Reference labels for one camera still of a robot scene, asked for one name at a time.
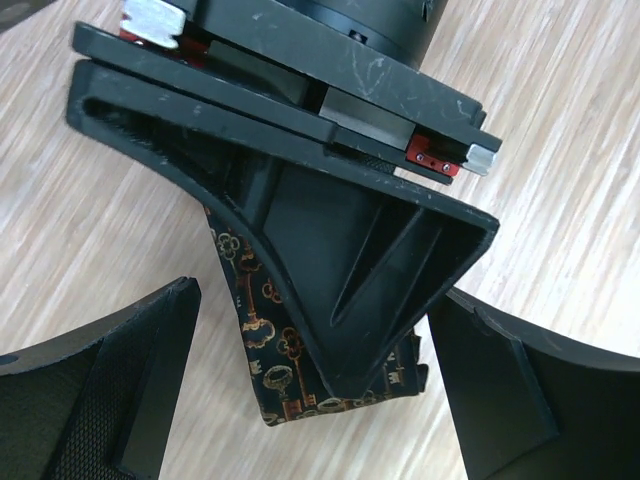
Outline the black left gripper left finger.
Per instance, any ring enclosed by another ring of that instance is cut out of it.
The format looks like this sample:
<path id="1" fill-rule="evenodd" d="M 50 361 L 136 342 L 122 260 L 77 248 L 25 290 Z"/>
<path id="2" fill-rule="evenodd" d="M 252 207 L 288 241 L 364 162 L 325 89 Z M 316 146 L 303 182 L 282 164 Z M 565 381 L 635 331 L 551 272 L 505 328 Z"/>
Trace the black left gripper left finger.
<path id="1" fill-rule="evenodd" d="M 181 277 L 2 355 L 2 478 L 158 478 L 200 301 Z"/>

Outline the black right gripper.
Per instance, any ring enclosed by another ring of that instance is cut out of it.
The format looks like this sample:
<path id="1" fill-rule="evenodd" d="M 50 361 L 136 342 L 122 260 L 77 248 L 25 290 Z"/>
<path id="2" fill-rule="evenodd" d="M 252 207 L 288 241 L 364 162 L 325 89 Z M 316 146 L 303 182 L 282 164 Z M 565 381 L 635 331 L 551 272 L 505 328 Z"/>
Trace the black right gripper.
<path id="1" fill-rule="evenodd" d="M 420 70 L 442 1 L 127 1 L 85 23 L 75 130 L 123 147 L 153 120 L 292 158 L 352 149 L 443 184 L 486 175 L 501 142 L 482 105 Z"/>

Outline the black tie with gold keys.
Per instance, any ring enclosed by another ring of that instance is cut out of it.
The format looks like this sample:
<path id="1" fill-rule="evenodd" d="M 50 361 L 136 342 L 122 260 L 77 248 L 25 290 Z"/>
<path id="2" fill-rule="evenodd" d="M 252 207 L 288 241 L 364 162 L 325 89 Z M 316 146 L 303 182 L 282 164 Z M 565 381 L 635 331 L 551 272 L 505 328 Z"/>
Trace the black tie with gold keys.
<path id="1" fill-rule="evenodd" d="M 324 386 L 271 275 L 251 244 L 204 209 L 239 320 L 252 387 L 269 426 L 342 413 L 424 392 L 429 368 L 419 360 L 420 337 L 409 333 L 356 398 Z"/>

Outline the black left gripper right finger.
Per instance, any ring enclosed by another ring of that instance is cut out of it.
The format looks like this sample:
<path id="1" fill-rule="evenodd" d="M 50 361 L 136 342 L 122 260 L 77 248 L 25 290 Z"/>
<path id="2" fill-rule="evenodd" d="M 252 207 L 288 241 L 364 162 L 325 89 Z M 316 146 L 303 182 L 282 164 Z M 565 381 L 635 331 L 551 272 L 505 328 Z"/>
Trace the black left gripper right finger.
<path id="1" fill-rule="evenodd" d="M 638 358 L 459 289 L 428 319 L 469 478 L 638 478 Z"/>

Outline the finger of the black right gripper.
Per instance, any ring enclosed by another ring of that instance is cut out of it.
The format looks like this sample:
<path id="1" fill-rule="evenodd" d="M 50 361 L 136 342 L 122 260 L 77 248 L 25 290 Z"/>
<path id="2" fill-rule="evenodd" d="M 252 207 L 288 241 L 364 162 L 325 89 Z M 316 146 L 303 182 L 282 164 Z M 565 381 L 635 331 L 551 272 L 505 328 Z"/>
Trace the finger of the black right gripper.
<path id="1" fill-rule="evenodd" d="M 485 212 L 319 142 L 94 61 L 74 66 L 67 120 L 247 240 L 337 397 L 369 388 L 499 228 Z"/>

